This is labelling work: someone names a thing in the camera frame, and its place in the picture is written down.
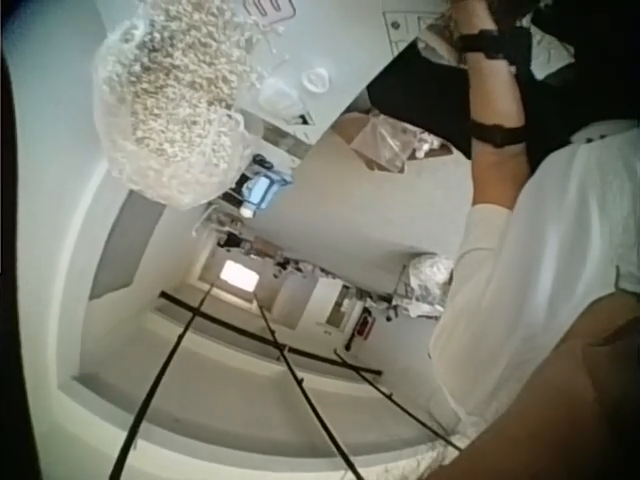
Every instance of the white bundle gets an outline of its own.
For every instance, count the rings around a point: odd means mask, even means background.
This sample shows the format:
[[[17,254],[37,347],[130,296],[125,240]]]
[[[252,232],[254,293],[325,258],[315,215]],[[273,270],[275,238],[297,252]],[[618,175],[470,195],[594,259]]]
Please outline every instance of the white bundle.
[[[228,0],[149,0],[99,49],[95,116],[110,170],[177,208],[230,188],[251,137],[232,112],[254,81],[250,25]]]

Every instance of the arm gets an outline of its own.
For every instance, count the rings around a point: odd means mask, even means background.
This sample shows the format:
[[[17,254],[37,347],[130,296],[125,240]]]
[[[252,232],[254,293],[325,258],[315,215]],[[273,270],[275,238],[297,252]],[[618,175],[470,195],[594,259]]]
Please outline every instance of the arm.
[[[496,30],[486,0],[454,0],[453,15],[461,34]],[[484,124],[521,127],[525,123],[520,91],[506,60],[482,53],[466,54],[471,117]],[[471,146],[473,205],[490,203],[513,210],[529,178],[525,144],[496,148],[473,139]]]

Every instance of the open cardboard box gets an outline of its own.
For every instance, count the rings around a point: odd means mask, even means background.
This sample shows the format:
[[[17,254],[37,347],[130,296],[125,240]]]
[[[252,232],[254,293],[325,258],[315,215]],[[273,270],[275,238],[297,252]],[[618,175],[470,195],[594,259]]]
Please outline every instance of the open cardboard box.
[[[406,170],[406,163],[402,166],[400,171],[393,171],[389,169],[386,165],[376,161],[372,157],[365,155],[364,153],[354,149],[351,144],[353,141],[360,135],[360,132],[364,130],[364,128],[371,121],[372,115],[376,115],[375,112],[371,114],[365,113],[347,113],[342,115],[336,123],[333,125],[333,131],[346,142],[347,145],[353,150],[353,152],[362,160],[365,167],[372,172],[387,172],[387,173],[404,173]],[[409,157],[407,158],[407,162],[412,162],[416,160],[426,160],[429,158],[436,157],[444,157],[447,155],[451,155],[453,153],[453,148],[448,143],[442,143],[440,148],[428,151],[422,158],[418,158],[415,155],[415,150],[411,152]]]

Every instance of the gray panel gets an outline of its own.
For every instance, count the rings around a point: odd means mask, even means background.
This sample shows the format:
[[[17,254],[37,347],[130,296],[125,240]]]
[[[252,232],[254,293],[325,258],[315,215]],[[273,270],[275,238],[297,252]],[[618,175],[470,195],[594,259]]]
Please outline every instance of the gray panel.
[[[89,300],[130,286],[166,206],[133,190],[120,207],[93,277]]]

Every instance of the shirt sleeve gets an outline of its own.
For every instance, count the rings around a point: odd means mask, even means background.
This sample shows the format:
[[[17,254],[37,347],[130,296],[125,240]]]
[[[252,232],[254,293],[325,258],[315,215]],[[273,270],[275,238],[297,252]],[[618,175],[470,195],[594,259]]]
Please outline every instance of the shirt sleeve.
[[[447,305],[430,344],[430,354],[439,383],[456,408],[455,398],[466,398],[473,388],[463,372],[468,370],[468,349],[473,349],[485,288],[494,269],[496,252],[508,228],[512,212],[497,205],[471,208]]]

